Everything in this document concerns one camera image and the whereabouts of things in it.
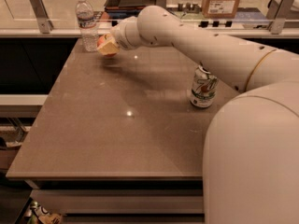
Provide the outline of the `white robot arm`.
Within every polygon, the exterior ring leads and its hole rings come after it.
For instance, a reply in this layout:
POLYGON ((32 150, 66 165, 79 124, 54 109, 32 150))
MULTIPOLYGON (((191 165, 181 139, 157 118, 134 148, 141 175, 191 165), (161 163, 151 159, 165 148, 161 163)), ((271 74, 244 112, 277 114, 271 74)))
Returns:
POLYGON ((296 54, 182 22, 148 6, 98 46, 173 47, 240 93, 211 121, 203 152, 206 224, 299 224, 296 54))

